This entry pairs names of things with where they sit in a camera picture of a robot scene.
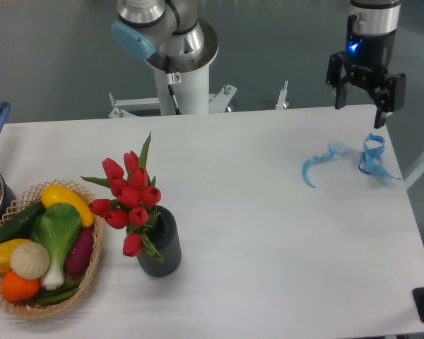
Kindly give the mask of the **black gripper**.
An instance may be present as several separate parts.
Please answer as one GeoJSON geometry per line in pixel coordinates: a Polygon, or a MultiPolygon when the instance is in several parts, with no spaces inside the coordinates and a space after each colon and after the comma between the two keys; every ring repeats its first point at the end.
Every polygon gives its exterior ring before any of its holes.
{"type": "Polygon", "coordinates": [[[385,35],[348,33],[345,50],[330,56],[326,73],[326,83],[335,94],[335,109],[346,106],[350,86],[375,94],[375,129],[382,128],[391,113],[404,107],[406,74],[388,71],[394,41],[394,32],[385,35]]]}

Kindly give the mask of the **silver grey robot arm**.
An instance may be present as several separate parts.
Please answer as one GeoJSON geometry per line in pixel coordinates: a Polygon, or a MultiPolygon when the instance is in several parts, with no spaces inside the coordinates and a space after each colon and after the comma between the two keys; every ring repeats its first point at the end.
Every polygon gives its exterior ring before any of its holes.
{"type": "MultiPolygon", "coordinates": [[[[336,109],[346,105],[350,85],[372,98],[376,129],[404,106],[406,75],[388,71],[400,8],[400,1],[351,1],[345,48],[330,56],[326,74],[336,109]]],[[[196,1],[118,1],[111,32],[122,49],[153,69],[161,114],[226,109],[229,95],[209,94],[209,66],[218,53],[218,38],[198,17],[196,1]]]]}

